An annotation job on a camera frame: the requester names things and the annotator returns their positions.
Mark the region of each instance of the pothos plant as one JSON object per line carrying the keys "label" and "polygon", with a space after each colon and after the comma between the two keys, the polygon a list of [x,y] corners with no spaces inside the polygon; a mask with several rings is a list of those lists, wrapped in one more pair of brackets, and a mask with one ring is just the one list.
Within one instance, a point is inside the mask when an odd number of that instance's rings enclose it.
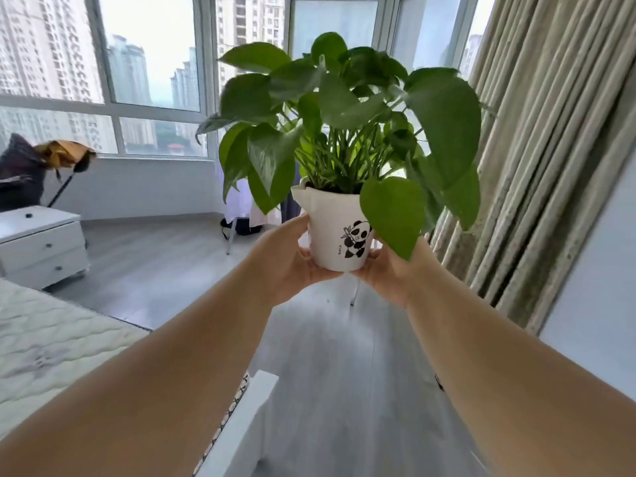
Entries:
{"label": "pothos plant", "polygon": [[220,111],[197,130],[231,125],[219,146],[223,200],[247,178],[266,214],[290,192],[298,161],[308,186],[360,194],[369,223],[405,259],[444,207],[464,229],[475,221],[481,107],[457,70],[408,73],[384,52],[347,49],[334,32],[297,60],[255,42],[220,62],[250,72],[227,82]]}

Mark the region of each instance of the white nightstand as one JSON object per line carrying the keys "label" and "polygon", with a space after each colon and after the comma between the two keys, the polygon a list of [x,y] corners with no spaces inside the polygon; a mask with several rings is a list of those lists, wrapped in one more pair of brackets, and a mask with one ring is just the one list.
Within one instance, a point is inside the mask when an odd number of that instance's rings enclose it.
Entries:
{"label": "white nightstand", "polygon": [[2,276],[42,289],[88,268],[80,216],[42,206],[0,212]]}

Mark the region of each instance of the glass pane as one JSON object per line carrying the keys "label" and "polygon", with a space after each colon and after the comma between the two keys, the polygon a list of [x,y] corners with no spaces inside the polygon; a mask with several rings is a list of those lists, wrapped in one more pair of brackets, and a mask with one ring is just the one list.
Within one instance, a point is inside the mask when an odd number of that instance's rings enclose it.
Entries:
{"label": "glass pane", "polygon": [[195,133],[198,124],[122,118],[126,153],[133,156],[207,157],[206,138]]}
{"label": "glass pane", "polygon": [[100,0],[115,100],[199,110],[192,0]]}
{"label": "glass pane", "polygon": [[[269,42],[282,48],[285,26],[285,0],[216,0],[216,39],[218,56],[236,45]],[[232,77],[243,71],[219,63],[219,94]]]}
{"label": "glass pane", "polygon": [[0,93],[103,103],[84,0],[0,0]]}
{"label": "glass pane", "polygon": [[292,58],[309,53],[318,35],[337,31],[349,48],[371,46],[378,0],[295,0]]}
{"label": "glass pane", "polygon": [[100,154],[117,153],[109,116],[0,107],[0,151],[12,132],[34,145],[61,138],[83,143]]}
{"label": "glass pane", "polygon": [[494,4],[495,0],[477,1],[477,8],[475,8],[475,15],[473,17],[471,30],[468,32],[468,40],[464,47],[462,61],[459,63],[459,71],[465,79],[467,79],[473,71],[477,52],[481,45],[481,38],[483,37],[483,32],[486,31],[486,25],[490,19],[490,14],[492,13],[492,7]]}
{"label": "glass pane", "polygon": [[410,72],[446,65],[460,0],[400,0],[393,57]]}

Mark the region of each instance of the drawer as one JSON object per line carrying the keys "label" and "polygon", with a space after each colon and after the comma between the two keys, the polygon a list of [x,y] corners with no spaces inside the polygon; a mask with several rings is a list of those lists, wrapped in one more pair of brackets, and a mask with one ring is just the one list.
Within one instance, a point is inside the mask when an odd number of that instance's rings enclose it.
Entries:
{"label": "drawer", "polygon": [[11,273],[78,246],[84,246],[80,224],[64,224],[0,244],[0,263],[5,273]]}
{"label": "drawer", "polygon": [[88,268],[84,246],[50,257],[28,268],[9,272],[5,278],[21,286],[42,289]]}

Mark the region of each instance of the potted plant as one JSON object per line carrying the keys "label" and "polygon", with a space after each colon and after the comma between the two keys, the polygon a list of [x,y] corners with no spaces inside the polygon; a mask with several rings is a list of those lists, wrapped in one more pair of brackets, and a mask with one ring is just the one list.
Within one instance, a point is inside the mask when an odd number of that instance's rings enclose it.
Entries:
{"label": "potted plant", "polygon": [[464,229],[475,221],[481,107],[457,70],[408,73],[386,53],[347,49],[334,32],[298,60],[255,42],[220,61],[250,72],[227,82],[220,111],[197,131],[232,125],[219,146],[223,199],[247,178],[266,214],[290,192],[298,161],[303,182],[292,194],[310,215],[318,264],[360,267],[372,231],[409,259],[444,207]]}

